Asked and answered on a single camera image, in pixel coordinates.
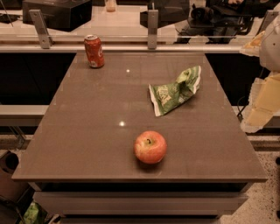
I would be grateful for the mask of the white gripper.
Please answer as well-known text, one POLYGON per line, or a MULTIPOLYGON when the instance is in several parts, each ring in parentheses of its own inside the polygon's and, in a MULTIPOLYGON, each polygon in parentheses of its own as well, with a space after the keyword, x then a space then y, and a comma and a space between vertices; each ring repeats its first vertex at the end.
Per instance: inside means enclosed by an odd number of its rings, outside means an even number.
MULTIPOLYGON (((240 50, 241 54, 260 57, 260 64, 271 72, 280 72, 280 16, 254 36, 240 50)), ((255 78, 244 109, 241 129, 255 133, 280 110, 280 73, 270 73, 264 80, 255 78)))

